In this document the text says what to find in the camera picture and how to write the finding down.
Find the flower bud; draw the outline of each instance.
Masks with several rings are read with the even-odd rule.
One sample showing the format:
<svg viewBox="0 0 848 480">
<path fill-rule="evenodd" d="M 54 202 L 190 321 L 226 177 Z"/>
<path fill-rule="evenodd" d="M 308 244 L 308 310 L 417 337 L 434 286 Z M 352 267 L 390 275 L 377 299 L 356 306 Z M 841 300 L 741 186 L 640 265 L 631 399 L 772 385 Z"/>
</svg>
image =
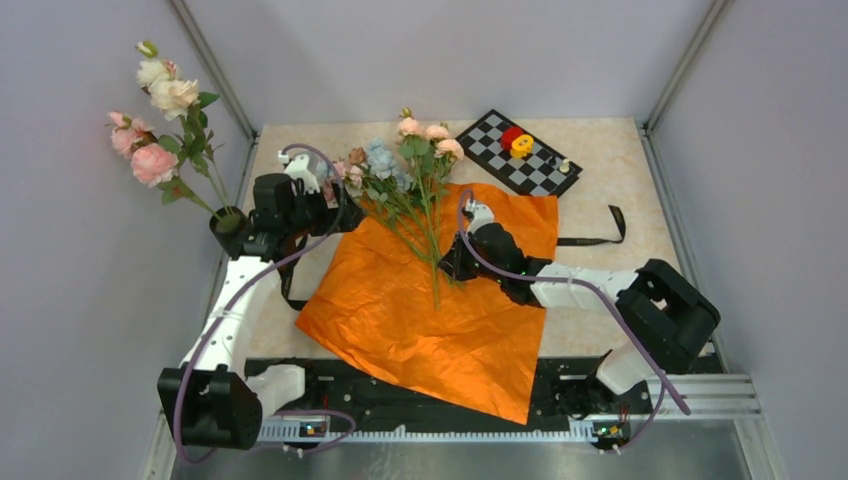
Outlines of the flower bud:
<svg viewBox="0 0 848 480">
<path fill-rule="evenodd" d="M 156 58 L 159 55 L 159 49 L 150 40 L 145 40 L 136 44 L 135 49 L 147 58 Z"/>
</svg>

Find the red chess piece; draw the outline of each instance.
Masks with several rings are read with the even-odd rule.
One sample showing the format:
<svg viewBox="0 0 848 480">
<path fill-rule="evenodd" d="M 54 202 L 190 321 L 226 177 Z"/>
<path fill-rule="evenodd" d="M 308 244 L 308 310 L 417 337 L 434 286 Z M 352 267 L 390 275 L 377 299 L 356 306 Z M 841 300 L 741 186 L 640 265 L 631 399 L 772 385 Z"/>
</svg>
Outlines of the red chess piece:
<svg viewBox="0 0 848 480">
<path fill-rule="evenodd" d="M 521 127 L 507 128 L 503 135 L 501 135 L 501 148 L 504 150 L 511 149 L 512 142 L 521 135 L 524 135 L 524 130 L 522 130 Z"/>
</svg>

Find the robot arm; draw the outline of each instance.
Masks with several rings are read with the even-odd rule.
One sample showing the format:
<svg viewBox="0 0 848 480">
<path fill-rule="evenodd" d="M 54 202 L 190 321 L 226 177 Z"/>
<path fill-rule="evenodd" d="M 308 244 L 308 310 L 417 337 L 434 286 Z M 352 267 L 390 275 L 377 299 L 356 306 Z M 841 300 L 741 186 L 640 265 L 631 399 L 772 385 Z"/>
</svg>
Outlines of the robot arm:
<svg viewBox="0 0 848 480">
<path fill-rule="evenodd" d="M 639 343 L 666 372 L 686 373 L 718 326 L 720 317 L 715 307 L 662 260 L 651 259 L 642 268 L 630 271 L 570 267 L 525 256 L 485 204 L 469 201 L 463 214 L 469 220 L 472 247 L 495 267 L 527 277 L 569 278 L 597 285 L 615 301 Z M 607 310 L 580 282 L 516 280 L 489 270 L 477 262 L 459 235 L 439 265 L 457 280 L 477 276 L 495 280 L 510 299 L 522 305 Z M 621 395 L 653 375 L 636 346 L 627 342 L 603 359 L 594 379 Z"/>
<path fill-rule="evenodd" d="M 321 192 L 323 183 L 317 159 L 309 155 L 288 158 L 284 173 L 256 179 L 253 196 L 256 209 L 243 216 L 230 232 L 210 229 L 230 256 L 223 288 L 203 332 L 183 358 L 179 368 L 165 368 L 159 376 L 162 407 L 174 431 L 177 393 L 189 359 L 202 352 L 191 371 L 182 406 L 181 434 L 184 445 L 249 449 L 256 442 L 262 420 L 286 403 L 303 395 L 305 374 L 295 365 L 275 365 L 256 377 L 245 378 L 244 366 L 253 329 L 268 296 L 277 289 L 281 276 L 294 264 L 282 267 L 280 275 L 254 278 L 273 264 L 303 248 L 297 239 L 324 235 L 339 214 L 329 208 Z M 347 196 L 333 185 L 336 198 Z M 349 196 L 341 212 L 339 231 L 351 231 L 364 213 Z M 252 283 L 230 310 L 225 310 L 237 291 Z M 222 321 L 214 336 L 202 339 L 213 322 Z"/>
</svg>

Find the beige table surface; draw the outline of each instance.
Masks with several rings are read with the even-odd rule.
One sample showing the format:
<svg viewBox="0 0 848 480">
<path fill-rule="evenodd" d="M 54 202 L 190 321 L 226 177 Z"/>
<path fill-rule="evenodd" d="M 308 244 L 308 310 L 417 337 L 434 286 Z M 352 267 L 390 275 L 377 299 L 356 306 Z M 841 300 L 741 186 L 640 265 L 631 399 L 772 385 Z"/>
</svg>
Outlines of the beige table surface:
<svg viewBox="0 0 848 480">
<path fill-rule="evenodd" d="M 607 207 L 610 204 L 621 207 L 627 222 L 627 236 L 621 245 L 558 247 L 558 262 L 624 270 L 641 267 L 654 257 L 677 266 L 668 226 L 632 118 L 515 121 L 583 167 L 577 183 L 559 198 L 561 237 L 618 238 Z M 451 133 L 456 135 L 472 122 L 449 123 Z M 281 171 L 277 151 L 282 147 L 307 143 L 336 159 L 346 157 L 351 148 L 367 145 L 375 137 L 390 143 L 396 125 L 389 122 L 265 126 L 251 172 L 245 211 L 253 208 L 250 192 L 254 179 Z M 488 183 L 512 193 L 470 160 L 454 167 L 452 181 Z M 292 298 L 308 298 L 318 288 L 340 239 L 340 234 L 333 235 L 303 257 L 295 269 Z M 336 358 L 294 326 L 297 314 L 280 295 L 271 295 L 254 331 L 249 356 Z M 551 309 L 547 312 L 539 356 L 601 355 L 624 340 L 624 334 L 609 315 L 570 308 Z"/>
</svg>

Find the yellow chess piece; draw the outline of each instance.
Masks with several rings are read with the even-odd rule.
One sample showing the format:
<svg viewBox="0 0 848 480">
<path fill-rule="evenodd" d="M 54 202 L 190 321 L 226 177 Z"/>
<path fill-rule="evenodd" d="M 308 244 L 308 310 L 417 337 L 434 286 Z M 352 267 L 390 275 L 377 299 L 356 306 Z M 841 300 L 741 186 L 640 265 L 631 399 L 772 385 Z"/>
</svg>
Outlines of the yellow chess piece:
<svg viewBox="0 0 848 480">
<path fill-rule="evenodd" d="M 512 149 L 510 149 L 509 154 L 512 155 L 513 158 L 524 158 L 527 155 L 530 155 L 530 152 L 532 151 L 533 137 L 525 133 L 512 141 Z"/>
</svg>

